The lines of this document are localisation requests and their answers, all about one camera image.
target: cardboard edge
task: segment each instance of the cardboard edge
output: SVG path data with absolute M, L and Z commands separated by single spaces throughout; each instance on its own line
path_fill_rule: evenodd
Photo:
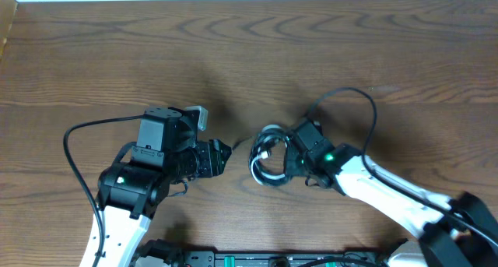
M 17 10 L 16 0 L 0 0 L 0 61 Z

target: wooden surface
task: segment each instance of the wooden surface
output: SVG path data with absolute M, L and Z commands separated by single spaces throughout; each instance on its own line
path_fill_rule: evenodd
M 375 160 L 425 188 L 477 194 L 498 216 L 496 64 L 498 0 L 22 4 L 0 64 L 0 265 L 79 264 L 92 215 L 62 151 L 71 125 L 201 104 L 210 112 L 202 137 L 232 144 L 292 124 L 339 86 L 378 102 Z M 317 117 L 334 142 L 360 146 L 371 110 L 345 93 Z M 71 138 L 94 193 L 138 126 Z M 259 186 L 249 147 L 223 176 L 165 200 L 144 241 L 330 251 L 407 236 L 375 209 L 303 179 Z
M 2 60 L 3 47 L 7 43 L 7 36 L 16 13 L 16 0 L 0 0 L 0 61 Z

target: green light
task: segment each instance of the green light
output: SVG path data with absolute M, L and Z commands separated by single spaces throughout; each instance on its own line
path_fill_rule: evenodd
M 327 153 L 327 155 L 325 155 L 325 161 L 332 161 L 333 159 L 334 157 L 332 156 L 332 154 Z

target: wooden table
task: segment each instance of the wooden table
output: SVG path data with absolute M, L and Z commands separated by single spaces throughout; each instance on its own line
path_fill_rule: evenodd
M 369 154 L 425 188 L 466 190 L 498 216 L 498 0 L 282 0 L 22 4 L 0 64 L 0 265 L 78 265 L 92 212 L 62 151 L 79 122 L 149 105 L 209 109 L 203 139 L 232 144 L 291 125 L 322 93 L 368 91 Z M 317 114 L 333 142 L 360 146 L 371 120 L 352 93 Z M 139 123 L 75 132 L 96 180 Z M 250 143 L 221 177 L 165 200 L 144 241 L 220 251 L 386 248 L 403 229 L 375 209 L 296 178 L 266 188 Z

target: green led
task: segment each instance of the green led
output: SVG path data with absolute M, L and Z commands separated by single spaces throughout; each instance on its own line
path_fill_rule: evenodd
M 332 154 L 327 153 L 327 155 L 325 155 L 325 161 L 332 161 L 333 159 L 334 157 L 332 156 Z

